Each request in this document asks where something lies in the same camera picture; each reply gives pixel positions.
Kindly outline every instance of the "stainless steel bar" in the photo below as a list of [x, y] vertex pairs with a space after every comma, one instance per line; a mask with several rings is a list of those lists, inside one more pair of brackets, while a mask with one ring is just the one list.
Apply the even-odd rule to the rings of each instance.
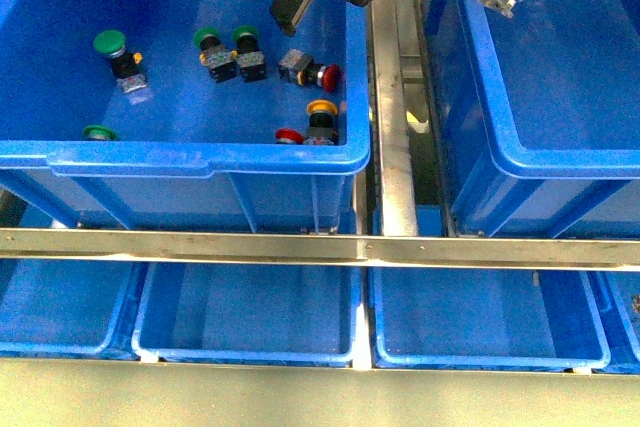
[[[356, 213], [356, 234], [367, 233], [367, 174], [360, 172], [356, 175], [351, 199], [353, 210]], [[356, 370], [369, 370], [373, 366], [371, 359], [371, 331], [368, 319], [368, 289], [367, 269], [361, 268], [360, 305], [356, 309], [356, 332], [352, 345], [351, 367]]]
[[627, 427], [638, 376], [2, 360], [2, 425]]
[[640, 242], [0, 229], [0, 258], [33, 257], [640, 271]]
[[418, 234], [396, 0], [371, 2], [382, 233]]

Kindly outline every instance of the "empty blue bin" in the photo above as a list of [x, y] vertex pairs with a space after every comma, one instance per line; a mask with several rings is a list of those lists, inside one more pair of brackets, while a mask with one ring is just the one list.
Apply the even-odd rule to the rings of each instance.
[[[421, 235], [440, 213], [418, 212]], [[372, 269], [375, 361], [386, 368], [562, 371], [610, 359], [586, 273]]]
[[133, 359], [144, 267], [99, 261], [3, 260], [0, 355]]
[[640, 236], [640, 0], [430, 0], [457, 232]]
[[592, 272], [589, 280], [611, 349], [604, 371], [640, 374], [640, 275]]
[[133, 349], [176, 362], [345, 367], [360, 288], [356, 268], [152, 264]]

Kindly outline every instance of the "bin handle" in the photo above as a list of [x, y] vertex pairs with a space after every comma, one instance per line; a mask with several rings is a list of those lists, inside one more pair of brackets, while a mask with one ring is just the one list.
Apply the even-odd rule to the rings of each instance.
[[[110, 144], [121, 147], [124, 142]], [[59, 177], [209, 178], [217, 171], [200, 152], [147, 149], [142, 153], [129, 151], [129, 157], [123, 160], [125, 153], [126, 149], [115, 153], [96, 149], [78, 154], [69, 149], [48, 155], [47, 165]]]
[[601, 314], [606, 314], [613, 310], [613, 301], [611, 300], [611, 294], [607, 287], [607, 282], [604, 278], [604, 272], [593, 272], [595, 278], [595, 285], [597, 287], [598, 295], [596, 295], [596, 304], [598, 304], [598, 310]]

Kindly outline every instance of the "blue plastic bin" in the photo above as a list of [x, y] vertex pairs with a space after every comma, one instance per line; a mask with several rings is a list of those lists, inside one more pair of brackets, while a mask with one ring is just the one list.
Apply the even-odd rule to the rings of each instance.
[[[0, 185], [69, 227], [335, 227], [369, 156], [365, 11], [316, 0], [290, 39], [272, 1], [0, 0]], [[269, 77], [215, 84], [193, 34], [213, 25], [233, 47], [241, 24], [260, 31]], [[105, 29], [143, 54], [148, 89], [118, 90], [92, 46]], [[340, 65], [338, 90], [280, 80], [291, 47]], [[340, 145], [276, 145], [281, 127], [306, 132], [317, 98], [340, 107]], [[121, 141], [81, 141], [88, 124]]]
[[589, 280], [611, 349], [604, 371], [640, 374], [640, 275], [592, 272]]
[[458, 233], [640, 236], [640, 0], [425, 18]]
[[356, 268], [152, 264], [133, 349], [168, 361], [345, 367], [360, 299]]
[[[439, 235], [438, 209], [419, 211]], [[586, 273], [372, 269], [379, 367], [603, 368], [609, 348]]]
[[[47, 227], [32, 207], [21, 227]], [[146, 266], [0, 261], [0, 356], [134, 359], [131, 334]]]

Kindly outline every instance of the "metal rail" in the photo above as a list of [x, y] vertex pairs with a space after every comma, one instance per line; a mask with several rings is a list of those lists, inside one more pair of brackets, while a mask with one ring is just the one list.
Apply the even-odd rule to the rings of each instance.
[[395, 6], [396, 0], [374, 0], [369, 9], [376, 87], [376, 170], [382, 233], [416, 236], [418, 221]]
[[640, 243], [0, 229], [0, 258], [640, 271]]

